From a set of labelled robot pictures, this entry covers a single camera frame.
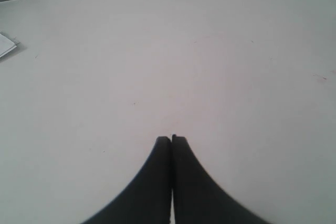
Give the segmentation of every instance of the black object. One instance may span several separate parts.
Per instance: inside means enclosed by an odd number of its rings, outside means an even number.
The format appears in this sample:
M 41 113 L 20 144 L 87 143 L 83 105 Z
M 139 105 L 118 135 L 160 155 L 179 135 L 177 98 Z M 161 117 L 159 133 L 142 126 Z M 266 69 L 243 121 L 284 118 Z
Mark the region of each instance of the black object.
M 171 141 L 159 137 L 126 189 L 84 224 L 169 224 L 172 186 Z
M 173 135 L 173 192 L 176 224 L 266 224 L 207 174 L 184 137 Z

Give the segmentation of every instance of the white desk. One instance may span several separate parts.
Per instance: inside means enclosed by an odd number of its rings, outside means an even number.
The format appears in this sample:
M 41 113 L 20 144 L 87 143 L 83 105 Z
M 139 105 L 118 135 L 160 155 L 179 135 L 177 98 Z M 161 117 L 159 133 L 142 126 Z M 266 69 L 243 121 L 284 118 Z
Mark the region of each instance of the white desk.
M 336 222 L 336 0 L 16 0 L 0 223 L 79 223 L 157 136 L 274 223 Z

